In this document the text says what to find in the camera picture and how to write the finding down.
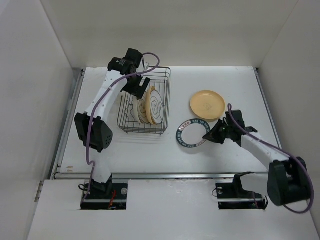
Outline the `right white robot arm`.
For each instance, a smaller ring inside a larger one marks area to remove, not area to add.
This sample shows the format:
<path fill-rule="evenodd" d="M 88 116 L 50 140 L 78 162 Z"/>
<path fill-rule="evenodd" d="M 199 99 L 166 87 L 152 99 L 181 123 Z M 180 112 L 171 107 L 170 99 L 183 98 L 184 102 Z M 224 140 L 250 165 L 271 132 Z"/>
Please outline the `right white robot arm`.
<path fill-rule="evenodd" d="M 252 198 L 258 194 L 268 197 L 276 206 L 309 201 L 307 208 L 311 208 L 315 192 L 305 161 L 262 140 L 254 127 L 245 125 L 241 110 L 229 109 L 225 118 L 218 120 L 202 138 L 216 144 L 229 139 L 266 168 L 267 175 L 247 171 L 233 177 L 231 190 L 238 198 Z"/>

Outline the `yellow plate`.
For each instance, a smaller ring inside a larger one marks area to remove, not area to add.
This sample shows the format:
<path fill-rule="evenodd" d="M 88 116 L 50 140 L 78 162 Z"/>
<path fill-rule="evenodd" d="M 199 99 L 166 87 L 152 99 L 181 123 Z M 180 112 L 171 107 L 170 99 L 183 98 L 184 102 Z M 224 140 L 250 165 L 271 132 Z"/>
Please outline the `yellow plate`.
<path fill-rule="evenodd" d="M 197 117 L 207 121 L 219 119 L 224 114 L 226 108 L 224 98 L 211 90 L 196 92 L 191 97 L 189 105 Z"/>

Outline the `white plate green lettered rim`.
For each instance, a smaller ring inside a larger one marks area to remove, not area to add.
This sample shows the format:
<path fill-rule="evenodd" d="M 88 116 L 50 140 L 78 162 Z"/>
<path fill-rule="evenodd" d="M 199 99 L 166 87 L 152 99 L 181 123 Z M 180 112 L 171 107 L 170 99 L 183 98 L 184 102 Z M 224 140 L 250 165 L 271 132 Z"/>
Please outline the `white plate green lettered rim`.
<path fill-rule="evenodd" d="M 205 120 L 192 118 L 178 127 L 175 138 L 182 147 L 196 148 L 207 141 L 204 136 L 210 130 L 210 125 Z"/>

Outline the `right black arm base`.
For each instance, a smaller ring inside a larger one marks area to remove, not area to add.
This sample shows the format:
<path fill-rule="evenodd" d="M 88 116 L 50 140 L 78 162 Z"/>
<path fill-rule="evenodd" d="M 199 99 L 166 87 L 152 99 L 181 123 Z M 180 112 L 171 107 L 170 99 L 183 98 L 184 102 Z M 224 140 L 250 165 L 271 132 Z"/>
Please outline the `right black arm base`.
<path fill-rule="evenodd" d="M 269 200 L 261 194 L 239 190 L 233 182 L 215 183 L 219 210 L 266 210 Z"/>

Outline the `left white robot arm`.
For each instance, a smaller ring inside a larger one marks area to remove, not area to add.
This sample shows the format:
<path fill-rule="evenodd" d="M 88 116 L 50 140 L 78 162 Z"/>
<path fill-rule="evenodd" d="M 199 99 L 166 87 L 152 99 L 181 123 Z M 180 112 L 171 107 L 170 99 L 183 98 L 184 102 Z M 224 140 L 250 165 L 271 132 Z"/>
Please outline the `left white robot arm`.
<path fill-rule="evenodd" d="M 95 160 L 90 160 L 90 149 L 101 153 L 107 149 L 113 139 L 113 132 L 104 121 L 121 92 L 126 92 L 138 100 L 142 99 L 150 83 L 146 78 L 140 85 L 144 74 L 155 70 L 160 64 L 160 58 L 151 52 L 141 53 L 129 48 L 123 58 L 114 57 L 107 65 L 107 73 L 95 99 L 84 113 L 74 117 L 78 138 L 85 146 L 86 163 L 92 166 L 87 188 L 83 190 L 82 202 L 87 198 L 93 187 L 100 198 L 111 195 L 112 186 L 108 183 L 111 174 L 95 175 L 97 166 Z"/>

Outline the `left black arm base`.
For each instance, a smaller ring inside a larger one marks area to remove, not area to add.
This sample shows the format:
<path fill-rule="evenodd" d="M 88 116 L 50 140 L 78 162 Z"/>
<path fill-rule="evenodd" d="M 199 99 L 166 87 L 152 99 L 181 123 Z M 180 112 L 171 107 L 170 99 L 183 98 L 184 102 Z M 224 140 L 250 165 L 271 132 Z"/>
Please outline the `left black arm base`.
<path fill-rule="evenodd" d="M 110 178 L 106 183 L 92 181 L 89 184 L 79 184 L 82 191 L 81 210 L 126 210 L 129 185 L 128 182 L 113 182 Z"/>

